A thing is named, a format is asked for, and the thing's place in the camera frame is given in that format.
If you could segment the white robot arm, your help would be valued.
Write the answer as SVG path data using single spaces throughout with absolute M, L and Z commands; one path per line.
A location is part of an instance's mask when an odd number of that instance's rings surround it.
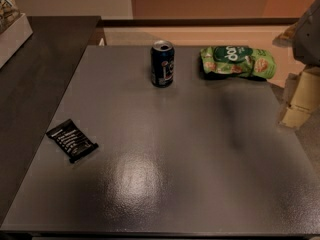
M 301 18 L 274 40 L 291 46 L 294 59 L 305 68 L 290 74 L 283 94 L 280 123 L 300 128 L 320 106 L 320 0 L 315 0 Z

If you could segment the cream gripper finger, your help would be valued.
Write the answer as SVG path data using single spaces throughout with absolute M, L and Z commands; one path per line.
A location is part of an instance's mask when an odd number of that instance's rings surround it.
M 288 75 L 282 96 L 279 123 L 300 128 L 320 106 L 320 68 L 306 66 Z

